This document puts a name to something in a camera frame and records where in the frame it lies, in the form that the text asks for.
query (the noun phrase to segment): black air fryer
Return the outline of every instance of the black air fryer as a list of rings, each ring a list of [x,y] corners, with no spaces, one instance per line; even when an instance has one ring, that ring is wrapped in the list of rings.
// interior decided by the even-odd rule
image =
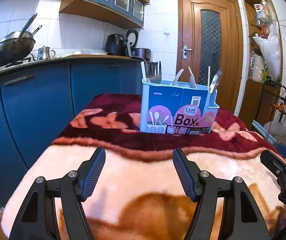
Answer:
[[[123,34],[108,35],[105,43],[105,52],[109,55],[128,57],[126,36]]]

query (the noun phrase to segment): plastic container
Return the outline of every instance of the plastic container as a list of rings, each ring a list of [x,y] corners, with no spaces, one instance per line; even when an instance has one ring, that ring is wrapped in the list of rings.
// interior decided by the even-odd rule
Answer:
[[[219,106],[217,91],[210,99],[206,86],[190,88],[188,83],[162,80],[161,84],[142,80],[140,131],[163,134],[209,133]]]

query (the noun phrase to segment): kettle handle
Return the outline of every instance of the kettle handle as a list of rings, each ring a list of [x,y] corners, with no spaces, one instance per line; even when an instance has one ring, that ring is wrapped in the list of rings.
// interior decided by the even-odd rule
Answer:
[[[50,56],[51,59],[53,59],[53,58],[55,57],[55,55],[56,55],[56,52],[55,52],[55,50],[51,49],[51,50],[49,51],[49,53],[50,53],[51,51],[54,52],[54,56],[53,56],[53,57]]]

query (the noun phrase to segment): blue gripper pad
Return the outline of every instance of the blue gripper pad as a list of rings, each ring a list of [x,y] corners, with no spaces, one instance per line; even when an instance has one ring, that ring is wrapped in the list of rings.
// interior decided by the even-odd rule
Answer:
[[[188,171],[188,167],[186,165],[190,161],[186,158],[183,152],[180,154],[179,151],[182,152],[181,149],[174,149],[173,151],[173,164],[181,181],[185,195],[188,196],[192,201],[195,201],[196,193],[194,187],[194,179],[192,178],[192,175]]]
[[[98,147],[93,153],[91,159],[83,163],[86,164],[84,165],[84,167],[82,167],[82,164],[78,170],[81,170],[79,177],[79,184],[80,187],[83,189],[81,193],[81,198],[83,201],[85,201],[88,197],[92,195],[98,178],[103,169],[105,163],[105,150],[101,147]]]

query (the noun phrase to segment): door frame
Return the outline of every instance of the door frame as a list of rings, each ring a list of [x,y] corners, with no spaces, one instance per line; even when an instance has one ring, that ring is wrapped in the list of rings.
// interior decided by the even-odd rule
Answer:
[[[233,93],[233,100],[232,100],[232,108],[235,110],[237,98],[240,91],[241,86],[241,79],[242,79],[242,68],[243,68],[243,27],[242,27],[242,18],[241,18],[241,11],[240,5],[238,0],[228,0],[235,4],[236,9],[236,16],[237,16],[237,26],[239,32],[239,58],[237,64],[237,72],[236,72],[236,84]],[[179,7],[179,29],[178,29],[178,52],[177,52],[177,59],[176,59],[176,73],[180,70],[180,62],[182,58],[182,32],[183,32],[183,0],[178,0],[178,7]]]

